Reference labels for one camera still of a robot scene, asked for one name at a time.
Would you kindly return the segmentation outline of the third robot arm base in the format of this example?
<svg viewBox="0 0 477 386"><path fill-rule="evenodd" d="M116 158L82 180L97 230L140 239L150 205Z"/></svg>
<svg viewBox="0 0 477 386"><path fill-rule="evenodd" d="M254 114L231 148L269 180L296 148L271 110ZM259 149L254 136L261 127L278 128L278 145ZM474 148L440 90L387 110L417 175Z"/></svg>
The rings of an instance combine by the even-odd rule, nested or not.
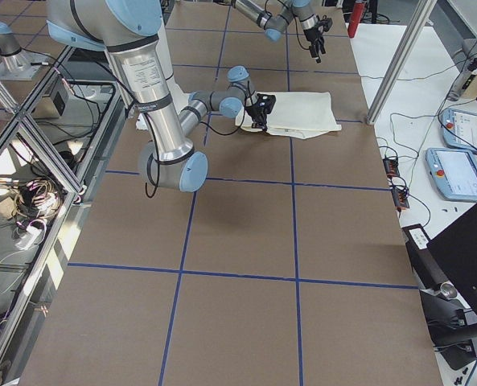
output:
<svg viewBox="0 0 477 386"><path fill-rule="evenodd" d="M0 22L0 79L32 80L47 64L44 54L24 51L10 27Z"/></svg>

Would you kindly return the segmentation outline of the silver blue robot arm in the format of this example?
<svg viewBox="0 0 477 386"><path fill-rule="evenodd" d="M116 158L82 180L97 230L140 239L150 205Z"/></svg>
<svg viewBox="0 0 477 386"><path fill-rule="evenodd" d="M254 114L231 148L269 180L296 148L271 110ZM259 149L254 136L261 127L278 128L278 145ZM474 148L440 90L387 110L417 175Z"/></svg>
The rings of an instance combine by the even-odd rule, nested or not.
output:
<svg viewBox="0 0 477 386"><path fill-rule="evenodd" d="M279 14L272 14L266 5L260 7L254 1L231 0L222 3L253 21L265 31L266 37L274 42L278 41L292 21L297 19L309 43L307 50L310 56L320 63L321 55L326 54L323 35L331 29L333 21L326 15L319 17L313 11L310 1L281 1L282 10Z"/></svg>
<svg viewBox="0 0 477 386"><path fill-rule="evenodd" d="M139 156L138 169L154 187L198 191L208 173L205 154L195 150L188 134L210 112L234 118L247 113L266 129L276 98L256 91L242 66L228 72L222 92L198 91L177 110L157 53L163 25L158 1L49 1L49 35L59 43L102 51L129 103L146 121L152 140Z"/></svg>

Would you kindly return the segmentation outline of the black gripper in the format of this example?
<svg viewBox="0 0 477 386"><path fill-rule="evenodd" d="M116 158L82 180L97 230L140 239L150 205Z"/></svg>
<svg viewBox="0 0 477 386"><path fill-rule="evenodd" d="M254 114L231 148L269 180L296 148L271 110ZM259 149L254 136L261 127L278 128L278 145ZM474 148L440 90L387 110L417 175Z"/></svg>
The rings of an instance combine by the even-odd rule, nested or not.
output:
<svg viewBox="0 0 477 386"><path fill-rule="evenodd" d="M323 33L328 32L332 27L332 18L326 15L319 17L312 15L302 20L302 29L306 37L306 41L310 44L309 51L312 57L316 57L316 62L322 62L322 56L326 54L325 45L323 43Z"/></svg>
<svg viewBox="0 0 477 386"><path fill-rule="evenodd" d="M272 113L275 103L274 94L258 93L256 101L245 107L246 113L252 118L252 128L268 131L267 116Z"/></svg>

